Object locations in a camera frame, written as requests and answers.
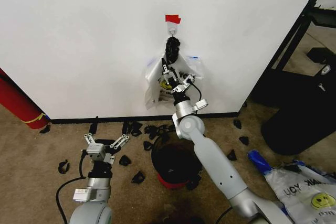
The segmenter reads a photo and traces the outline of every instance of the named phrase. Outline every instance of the white plastic bag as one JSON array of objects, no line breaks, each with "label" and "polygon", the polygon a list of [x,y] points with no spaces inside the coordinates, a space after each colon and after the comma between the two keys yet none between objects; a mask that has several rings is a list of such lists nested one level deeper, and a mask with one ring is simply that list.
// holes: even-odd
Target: white plastic bag
[{"label": "white plastic bag", "polygon": [[[201,59],[199,57],[178,55],[177,61],[169,67],[178,70],[181,76],[192,74],[195,78],[195,85],[201,89],[203,80],[203,71]],[[146,68],[145,79],[148,83],[148,88],[145,93],[145,105],[150,109],[159,104],[173,104],[174,98],[171,93],[171,87],[166,84],[162,76],[162,57],[153,59]],[[193,100],[198,100],[196,93],[188,93],[188,96]]]},{"label": "white plastic bag", "polygon": [[311,169],[272,169],[266,181],[297,224],[336,223],[336,184]]}]

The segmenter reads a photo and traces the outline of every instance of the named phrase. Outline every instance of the plastic bag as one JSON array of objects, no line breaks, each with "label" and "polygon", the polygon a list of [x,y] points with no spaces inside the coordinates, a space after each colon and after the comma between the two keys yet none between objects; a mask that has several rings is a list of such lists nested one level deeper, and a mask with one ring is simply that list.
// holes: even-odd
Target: plastic bag
[{"label": "plastic bag", "polygon": [[271,168],[256,150],[250,151],[248,157],[264,174],[295,223],[336,223],[336,184],[332,178],[316,173],[301,161]]},{"label": "plastic bag", "polygon": [[[201,89],[203,82],[203,70],[200,57],[178,55],[177,61],[169,67],[178,70],[180,76],[184,78],[191,74],[195,78],[195,85]],[[173,104],[174,98],[171,93],[171,87],[166,83],[162,76],[162,57],[153,59],[146,68],[145,79],[148,83],[148,88],[145,93],[145,105],[150,109],[159,104]],[[187,93],[193,100],[198,100],[196,93]]]}]

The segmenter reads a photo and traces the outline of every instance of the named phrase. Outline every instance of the wire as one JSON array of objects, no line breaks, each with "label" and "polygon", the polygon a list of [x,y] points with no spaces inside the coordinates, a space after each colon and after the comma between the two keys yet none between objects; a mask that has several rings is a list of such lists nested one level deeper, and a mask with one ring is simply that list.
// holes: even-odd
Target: wire
[{"label": "wire", "polygon": [[80,180],[80,179],[86,179],[86,177],[83,176],[83,172],[82,172],[82,165],[83,165],[83,160],[85,158],[85,156],[87,155],[87,152],[86,150],[82,150],[82,156],[80,158],[80,161],[79,161],[79,176],[78,178],[74,178],[74,179],[71,179],[67,182],[65,182],[63,185],[61,185],[58,189],[57,189],[57,192],[56,192],[56,204],[57,204],[57,207],[58,207],[58,210],[59,212],[61,213],[62,215],[62,218],[63,218],[63,221],[64,221],[64,224],[68,224],[68,221],[67,221],[67,217],[65,216],[64,214],[64,211],[62,209],[62,206],[61,206],[61,203],[59,202],[59,193],[61,192],[62,188],[65,187],[66,185],[74,182],[74,181],[77,181],[77,180]]},{"label": "wire", "polygon": [[219,224],[220,220],[221,220],[221,219],[222,219],[228,212],[230,212],[231,209],[232,209],[232,207],[229,207],[228,209],[226,209],[226,210],[224,211],[224,213],[222,213],[222,214],[218,217],[218,219],[216,220],[215,224]]},{"label": "wire", "polygon": [[202,99],[202,92],[200,91],[200,89],[198,87],[196,87],[195,84],[193,84],[191,81],[189,82],[195,89],[197,89],[197,91],[199,92],[199,100],[200,101]]},{"label": "wire", "polygon": [[195,89],[197,89],[197,91],[198,91],[199,94],[200,94],[200,95],[199,95],[199,100],[198,100],[198,101],[200,101],[200,100],[202,99],[202,92],[200,91],[200,89],[199,89],[198,87],[196,87],[196,85],[193,84],[193,82],[192,82],[190,79],[188,79],[187,82],[190,83]]}]

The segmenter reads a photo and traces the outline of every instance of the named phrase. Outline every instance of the red cylinder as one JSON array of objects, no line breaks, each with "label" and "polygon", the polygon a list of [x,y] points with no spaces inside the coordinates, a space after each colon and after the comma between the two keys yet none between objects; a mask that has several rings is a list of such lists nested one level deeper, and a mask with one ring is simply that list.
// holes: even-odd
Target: red cylinder
[{"label": "red cylinder", "polygon": [[164,179],[160,176],[160,174],[158,174],[158,179],[160,181],[160,183],[167,189],[180,189],[182,187],[184,187],[186,184],[188,184],[189,180],[186,182],[182,182],[182,183],[168,183],[166,181],[164,181]]},{"label": "red cylinder", "polygon": [[13,83],[0,68],[0,103],[32,129],[42,128],[49,120],[43,111]]}]

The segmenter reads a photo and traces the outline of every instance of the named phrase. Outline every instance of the yellow smiley face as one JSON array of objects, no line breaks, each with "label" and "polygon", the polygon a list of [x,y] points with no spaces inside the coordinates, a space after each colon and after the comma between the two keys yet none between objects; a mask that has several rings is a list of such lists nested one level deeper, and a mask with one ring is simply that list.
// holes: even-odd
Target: yellow smiley face
[{"label": "yellow smiley face", "polygon": [[167,84],[167,82],[165,80],[160,82],[160,86],[163,87],[164,89],[167,89],[167,90],[172,90],[173,89],[173,87],[170,86],[169,84]]},{"label": "yellow smiley face", "polygon": [[326,194],[326,193],[319,193],[316,194],[311,199],[311,205],[315,209],[325,208],[325,207],[332,207],[336,205],[336,200],[333,196]]}]

